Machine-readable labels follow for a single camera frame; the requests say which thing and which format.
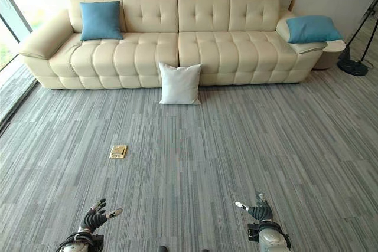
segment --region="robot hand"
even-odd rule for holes
[[[258,221],[272,221],[273,212],[271,206],[269,206],[264,194],[256,192],[257,206],[248,207],[240,202],[235,202],[239,208],[248,211],[248,213],[253,216]]]
[[[95,202],[80,224],[79,230],[71,234],[63,241],[56,251],[60,252],[99,252],[103,248],[103,235],[92,235],[94,231],[103,225],[108,219],[122,213],[122,209],[116,209],[105,214],[105,199]]]
[[[116,209],[104,215],[105,209],[103,208],[106,206],[105,201],[105,199],[101,199],[90,207],[80,224],[79,232],[85,231],[92,234],[95,229],[103,225],[108,219],[116,217],[122,213],[122,209]]]
[[[258,224],[248,224],[248,239],[260,243],[260,251],[287,252],[291,244],[289,236],[280,225],[273,222],[273,212],[264,195],[256,192],[257,206],[248,207],[241,202],[235,202],[239,208],[247,211],[259,221]]]

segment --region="sofa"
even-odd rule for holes
[[[80,2],[120,2],[122,40],[81,41]],[[279,0],[69,0],[19,54],[49,89],[160,87],[158,63],[202,64],[200,85],[297,83],[325,43],[288,44]]]

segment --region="sofa seat cushion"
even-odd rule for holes
[[[274,32],[181,32],[180,66],[202,64],[200,85],[294,83],[322,51],[296,54]]]
[[[159,87],[159,61],[178,66],[176,33],[123,33],[81,41],[73,34],[48,64],[67,89]]]

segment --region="lamp base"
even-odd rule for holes
[[[365,76],[368,72],[367,67],[361,61],[354,61],[351,59],[341,59],[337,66],[344,72],[354,76]]]

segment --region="blue pillow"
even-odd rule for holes
[[[81,2],[82,41],[99,38],[122,39],[119,27],[119,1]]]
[[[333,25],[332,19],[322,15],[308,15],[287,19],[290,44],[335,41],[343,38]]]

